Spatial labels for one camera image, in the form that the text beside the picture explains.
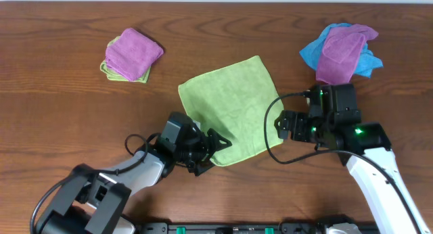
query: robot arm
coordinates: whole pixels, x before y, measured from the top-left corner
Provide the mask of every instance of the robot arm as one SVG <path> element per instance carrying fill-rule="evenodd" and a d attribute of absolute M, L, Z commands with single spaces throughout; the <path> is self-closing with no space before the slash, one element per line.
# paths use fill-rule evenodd
<path fill-rule="evenodd" d="M 318 147 L 344 150 L 364 156 L 379 165 L 396 183 L 419 229 L 430 234 L 398 173 L 391 143 L 378 123 L 361 123 L 352 84 L 317 85 L 307 91 L 309 113 L 283 111 L 275 121 L 278 135 Z M 380 233 L 417 233 L 408 211 L 394 187 L 366 161 L 339 154 L 343 166 L 361 188 Z"/>
<path fill-rule="evenodd" d="M 76 166 L 71 180 L 60 187 L 42 213 L 35 233 L 133 234 L 135 226 L 122 215 L 131 195 L 167 177 L 177 162 L 199 176 L 214 166 L 209 160 L 216 151 L 231 146 L 213 129 L 206 136 L 191 118 L 178 112 L 170 115 L 156 143 L 148 143 L 112 168 L 96 171 L 85 164 Z M 87 204 L 95 212 L 89 215 L 73 206 L 74 202 Z"/>
<path fill-rule="evenodd" d="M 364 156 L 378 163 L 394 179 L 421 230 L 430 233 L 400 176 L 394 152 L 383 147 L 366 149 Z M 361 188 L 381 233 L 416 233 L 396 191 L 370 164 L 350 157 L 347 169 Z"/>

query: green towel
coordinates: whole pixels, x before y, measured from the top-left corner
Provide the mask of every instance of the green towel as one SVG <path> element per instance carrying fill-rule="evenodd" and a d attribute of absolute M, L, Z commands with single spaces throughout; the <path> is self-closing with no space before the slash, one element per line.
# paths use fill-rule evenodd
<path fill-rule="evenodd" d="M 112 45 L 119 38 L 120 38 L 120 36 L 114 38 L 114 40 L 112 40 L 112 41 L 110 41 L 108 43 L 107 47 L 109 47 L 110 45 Z M 112 80 L 112 81 L 128 81 L 126 78 L 124 78 L 122 75 L 118 74 L 113 69 L 108 68 L 107 67 L 107 63 L 106 63 L 105 60 L 102 61 L 101 66 L 99 67 L 99 69 L 101 69 L 102 72 L 104 72 L 105 74 L 107 74 L 108 80 Z M 149 74 L 150 74 L 150 68 L 147 70 L 147 72 L 143 76 L 139 77 L 134 82 L 146 83 L 147 79 L 149 78 Z"/>
<path fill-rule="evenodd" d="M 258 56 L 192 78 L 179 85 L 179 95 L 187 115 L 201 123 L 202 131 L 213 128 L 232 142 L 213 155 L 215 165 L 235 164 L 266 150 L 263 120 L 278 94 Z M 273 130 L 282 110 L 278 101 L 268 115 L 270 147 L 283 142 Z"/>

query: crumpled towel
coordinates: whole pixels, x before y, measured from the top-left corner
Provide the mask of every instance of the crumpled towel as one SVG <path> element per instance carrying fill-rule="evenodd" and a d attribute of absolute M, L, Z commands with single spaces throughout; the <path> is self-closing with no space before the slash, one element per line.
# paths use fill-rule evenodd
<path fill-rule="evenodd" d="M 232 142 L 213 155 L 215 165 L 235 164 L 266 150 L 263 120 L 278 94 L 258 56 L 192 78 L 179 85 L 179 95 L 187 115 L 201 123 L 202 131 L 213 128 Z M 282 110 L 278 101 L 269 112 L 270 147 L 283 142 L 272 129 Z"/>
<path fill-rule="evenodd" d="M 107 67 L 128 81 L 134 81 L 143 76 L 163 53 L 157 43 L 128 28 L 116 42 L 107 47 Z"/>
<path fill-rule="evenodd" d="M 378 35 L 374 29 L 360 24 L 332 28 L 323 44 L 316 80 L 330 85 L 348 83 L 358 65 L 362 48 Z"/>
<path fill-rule="evenodd" d="M 120 36 L 114 38 L 114 40 L 112 40 L 112 41 L 110 41 L 108 43 L 107 47 L 111 46 L 119 38 L 120 38 Z M 99 69 L 102 72 L 104 72 L 105 74 L 107 74 L 108 80 L 112 80 L 112 81 L 128 81 L 126 78 L 124 78 L 122 75 L 120 75 L 117 72 L 115 72 L 113 69 L 108 68 L 107 67 L 107 62 L 105 60 L 102 61 L 101 65 L 99 66 Z M 146 83 L 147 80 L 148 80 L 148 78 L 149 78 L 149 74 L 150 74 L 150 68 L 147 70 L 147 72 L 143 76 L 139 77 L 134 82 Z"/>
<path fill-rule="evenodd" d="M 333 27 L 350 27 L 352 24 L 330 24 L 327 26 L 319 38 L 310 44 L 308 44 L 304 49 L 302 49 L 299 54 L 305 61 L 305 63 L 312 69 L 317 70 L 317 65 L 319 64 L 319 58 L 323 49 L 323 44 L 325 43 L 326 37 Z M 355 69 L 355 74 L 365 76 L 367 78 L 371 77 L 371 73 L 375 68 L 383 68 L 384 65 L 381 59 L 373 56 L 373 52 L 368 50 L 368 45 L 365 44 L 361 54 L 359 56 L 358 66 Z"/>

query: wire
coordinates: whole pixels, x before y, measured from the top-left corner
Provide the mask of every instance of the wire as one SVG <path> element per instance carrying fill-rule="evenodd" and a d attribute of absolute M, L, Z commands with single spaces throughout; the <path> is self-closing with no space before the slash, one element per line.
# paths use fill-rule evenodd
<path fill-rule="evenodd" d="M 132 135 L 129 135 L 128 137 L 126 137 L 126 139 L 124 140 L 124 148 L 125 149 L 127 149 L 127 151 L 128 151 L 128 153 L 130 154 L 130 155 L 132 155 L 132 156 L 134 156 L 135 155 L 135 153 L 133 153 L 133 152 L 131 152 L 130 150 L 129 150 L 129 148 L 128 148 L 128 141 L 129 141 L 129 139 L 131 138 L 131 137 L 139 137 L 141 140 L 143 140 L 143 142 L 145 142 L 145 143 L 149 143 L 155 136 L 155 133 L 153 134 L 153 135 L 150 135 L 150 139 L 149 139 L 149 141 L 146 141 L 146 139 L 143 137 L 143 136 L 141 136 L 141 135 L 138 135 L 138 134 L 132 134 Z"/>
<path fill-rule="evenodd" d="M 72 179 L 75 179 L 76 177 L 79 176 L 87 176 L 89 174 L 99 174 L 99 173 L 104 173 L 104 174 L 122 174 L 125 173 L 135 167 L 137 167 L 138 165 L 140 165 L 140 163 L 142 163 L 145 159 L 145 157 L 147 156 L 147 153 L 149 152 L 149 143 L 146 141 L 146 138 L 142 137 L 141 135 L 129 135 L 127 137 L 127 139 L 125 140 L 125 148 L 127 149 L 128 153 L 132 154 L 127 146 L 128 143 L 128 139 L 130 139 L 131 137 L 139 137 L 141 139 L 143 139 L 144 144 L 145 144 L 145 151 L 143 156 L 140 157 L 140 159 L 138 159 L 138 161 L 136 161 L 135 163 L 131 164 L 130 166 L 127 166 L 125 168 L 122 169 L 116 169 L 116 170 L 86 170 L 83 172 L 79 172 L 79 173 L 74 173 L 71 174 L 69 176 L 67 176 L 66 178 L 62 179 L 61 181 L 59 181 L 58 183 L 56 183 L 53 187 L 51 187 L 47 193 L 45 193 L 42 198 L 39 200 L 38 204 L 36 205 L 35 209 L 33 210 L 32 213 L 32 217 L 30 219 L 30 234 L 36 234 L 36 227 L 35 227 L 35 220 L 36 220 L 36 216 L 38 214 L 39 209 L 41 208 L 43 202 L 58 188 L 61 187 L 62 185 L 69 183 Z"/>
<path fill-rule="evenodd" d="M 266 122 L 267 122 L 267 116 L 269 111 L 271 110 L 272 106 L 279 101 L 280 99 L 286 98 L 286 97 L 290 97 L 290 96 L 296 96 L 296 95 L 306 95 L 306 93 L 290 93 L 287 95 L 282 95 L 280 97 L 278 97 L 277 99 L 275 99 L 274 101 L 272 101 L 271 105 L 269 105 L 266 113 L 265 113 L 265 127 L 264 127 L 264 131 L 265 131 L 265 144 L 266 144 L 266 148 L 267 151 L 269 153 L 269 155 L 278 163 L 280 164 L 291 164 L 291 163 L 295 163 L 301 160 L 305 160 L 307 158 L 313 157 L 313 156 L 318 156 L 321 154 L 327 154 L 327 153 L 338 153 L 338 154 L 347 154 L 350 156 L 354 156 L 354 157 L 358 157 L 362 160 L 364 160 L 366 163 L 370 164 L 372 167 L 374 167 L 378 172 L 380 172 L 380 174 L 382 174 L 385 179 L 388 181 L 389 184 L 391 184 L 392 188 L 395 190 L 395 192 L 397 193 L 398 197 L 400 198 L 401 203 L 403 204 L 403 206 L 405 207 L 405 210 L 407 212 L 407 214 L 409 215 L 409 218 L 411 219 L 412 225 L 415 228 L 415 230 L 417 231 L 418 234 L 422 234 L 423 231 L 421 230 L 421 227 L 418 225 L 415 216 L 413 215 L 408 203 L 406 202 L 405 197 L 403 196 L 403 194 L 401 193 L 400 189 L 398 188 L 397 184 L 395 183 L 394 179 L 392 177 L 390 177 L 390 175 L 388 173 L 386 173 L 386 171 L 380 167 L 378 164 L 376 164 L 373 160 L 370 160 L 369 158 L 365 157 L 365 156 L 361 156 L 358 155 L 356 153 L 350 152 L 350 151 L 345 151 L 345 150 L 338 150 L 338 149 L 327 149 L 327 150 L 317 150 L 316 152 L 313 153 L 309 153 L 285 162 L 282 162 L 281 160 L 278 160 L 274 154 L 272 154 L 271 149 L 269 148 L 269 143 L 268 143 L 268 138 L 267 138 L 267 130 L 266 130 Z"/>
<path fill-rule="evenodd" d="M 159 137 L 159 136 L 161 136 L 161 133 L 152 133 L 149 137 L 147 137 L 147 140 L 145 140 L 145 141 L 150 143 L 150 141 L 152 139 L 154 139 L 155 137 Z"/>
<path fill-rule="evenodd" d="M 265 144 L 266 144 L 266 149 L 268 150 L 269 155 L 270 155 L 270 156 L 271 156 L 271 157 L 272 157 L 276 162 L 278 162 L 278 163 L 280 163 L 280 164 L 290 164 L 290 163 L 293 163 L 293 161 L 289 160 L 289 161 L 287 161 L 287 162 L 282 162 L 282 161 L 278 160 L 278 159 L 277 159 L 277 158 L 272 154 L 271 149 L 269 148 L 268 135 L 267 135 L 267 130 L 266 130 L 266 123 L 267 123 L 267 121 L 268 121 L 268 113 L 269 113 L 269 111 L 271 110 L 272 106 L 273 106 L 275 103 L 277 103 L 277 101 L 279 101 L 280 99 L 284 99 L 284 98 L 287 98 L 287 97 L 290 97 L 290 96 L 304 96 L 304 95 L 306 95 L 305 92 L 301 92 L 301 93 L 290 93 L 290 94 L 287 94 L 287 95 L 282 95 L 282 96 L 278 97 L 277 99 L 274 99 L 274 100 L 272 101 L 271 105 L 269 105 L 268 109 L 266 110 L 266 113 L 265 113 L 265 123 L 264 123 L 265 125 L 263 126 L 263 130 L 265 131 Z"/>

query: stack of towels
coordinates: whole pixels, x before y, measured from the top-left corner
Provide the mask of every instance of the stack of towels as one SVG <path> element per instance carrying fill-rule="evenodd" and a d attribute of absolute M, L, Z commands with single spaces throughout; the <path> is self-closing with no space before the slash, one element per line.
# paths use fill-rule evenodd
<path fill-rule="evenodd" d="M 374 68 L 384 66 L 367 46 L 367 41 L 377 36 L 374 29 L 365 25 L 331 24 L 300 55 L 316 70 L 318 81 L 331 85 L 348 83 L 354 73 L 370 78 Z"/>
<path fill-rule="evenodd" d="M 150 66 L 162 54 L 156 42 L 128 28 L 108 43 L 100 68 L 109 80 L 146 83 Z"/>

